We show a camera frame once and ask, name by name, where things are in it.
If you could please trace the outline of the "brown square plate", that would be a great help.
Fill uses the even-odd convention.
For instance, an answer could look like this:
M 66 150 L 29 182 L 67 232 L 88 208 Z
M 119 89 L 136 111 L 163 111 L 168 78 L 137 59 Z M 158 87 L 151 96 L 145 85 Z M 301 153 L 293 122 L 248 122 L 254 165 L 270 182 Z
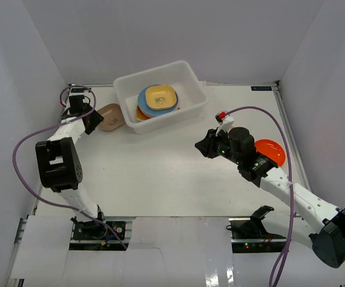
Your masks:
M 112 132 L 125 123 L 123 113 L 117 103 L 110 103 L 98 109 L 97 112 L 103 117 L 98 128 L 104 132 Z

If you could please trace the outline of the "woven bamboo fan tray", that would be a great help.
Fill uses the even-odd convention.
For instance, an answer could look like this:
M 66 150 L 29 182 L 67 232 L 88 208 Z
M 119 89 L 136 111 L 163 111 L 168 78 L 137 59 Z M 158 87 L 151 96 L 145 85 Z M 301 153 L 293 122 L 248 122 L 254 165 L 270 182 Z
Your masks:
M 140 107 L 137 106 L 136 107 L 136 119 L 138 121 L 145 121 L 145 120 L 149 120 L 149 117 L 142 112 Z

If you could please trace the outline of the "blue round plate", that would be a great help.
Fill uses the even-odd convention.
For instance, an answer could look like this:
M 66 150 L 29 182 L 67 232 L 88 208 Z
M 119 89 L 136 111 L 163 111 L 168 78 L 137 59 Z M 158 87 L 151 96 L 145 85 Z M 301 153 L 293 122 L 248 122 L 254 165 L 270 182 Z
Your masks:
M 178 102 L 173 108 L 166 109 L 166 110 L 159 110 L 159 111 L 152 110 L 151 108 L 149 108 L 145 100 L 145 91 L 148 87 L 144 88 L 138 95 L 138 107 L 140 107 L 140 109 L 145 115 L 147 115 L 149 118 L 154 118 L 154 117 L 159 117 L 159 116 L 162 116 L 162 115 L 165 115 L 177 110 L 178 105 L 179 105 L 179 96 L 177 93 L 176 95 L 178 97 Z

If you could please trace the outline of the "yellow square plate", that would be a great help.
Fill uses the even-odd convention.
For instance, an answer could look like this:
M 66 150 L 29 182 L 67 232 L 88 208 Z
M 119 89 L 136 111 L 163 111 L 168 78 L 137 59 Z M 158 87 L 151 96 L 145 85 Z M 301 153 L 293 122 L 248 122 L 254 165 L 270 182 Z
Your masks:
M 146 89 L 145 100 L 149 108 L 159 111 L 173 108 L 178 102 L 178 97 L 173 87 L 156 85 Z

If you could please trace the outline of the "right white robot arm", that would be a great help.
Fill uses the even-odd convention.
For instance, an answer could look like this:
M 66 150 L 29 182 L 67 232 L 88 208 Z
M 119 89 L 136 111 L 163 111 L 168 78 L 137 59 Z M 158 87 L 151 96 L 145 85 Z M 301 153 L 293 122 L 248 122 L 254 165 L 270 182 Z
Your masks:
M 293 200 L 294 211 L 306 222 L 296 241 L 309 246 L 329 267 L 339 268 L 345 262 L 345 208 L 323 201 L 300 184 L 292 184 L 273 159 L 257 151 L 248 129 L 210 129 L 194 146 L 206 158 L 222 156 L 233 162 L 245 180 L 286 205 Z

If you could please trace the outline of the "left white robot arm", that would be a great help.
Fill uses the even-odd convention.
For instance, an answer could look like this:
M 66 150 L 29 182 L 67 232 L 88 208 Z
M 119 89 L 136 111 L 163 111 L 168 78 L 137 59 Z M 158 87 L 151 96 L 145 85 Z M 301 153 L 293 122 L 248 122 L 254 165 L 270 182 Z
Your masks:
M 55 134 L 35 145 L 39 177 L 45 188 L 63 197 L 76 208 L 77 222 L 87 224 L 87 232 L 95 239 L 107 232 L 103 212 L 81 185 L 83 169 L 75 144 L 82 134 L 91 134 L 103 117 L 90 105 L 85 88 L 73 88 Z

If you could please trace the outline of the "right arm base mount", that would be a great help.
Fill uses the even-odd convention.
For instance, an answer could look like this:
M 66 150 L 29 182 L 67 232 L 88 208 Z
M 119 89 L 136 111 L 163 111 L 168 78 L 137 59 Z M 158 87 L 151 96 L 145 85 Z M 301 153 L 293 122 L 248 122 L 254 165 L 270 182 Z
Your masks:
M 233 254 L 281 253 L 286 239 L 268 233 L 262 222 L 273 207 L 263 205 L 249 217 L 230 218 L 226 229 L 231 234 Z

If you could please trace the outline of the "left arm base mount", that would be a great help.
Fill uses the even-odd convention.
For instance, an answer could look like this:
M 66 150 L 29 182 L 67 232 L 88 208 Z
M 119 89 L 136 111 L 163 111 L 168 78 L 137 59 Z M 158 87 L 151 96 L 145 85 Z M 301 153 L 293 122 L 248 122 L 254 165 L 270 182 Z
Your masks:
M 126 221 L 106 221 L 111 229 L 96 222 L 73 222 L 70 251 L 126 251 L 128 239 L 126 239 Z

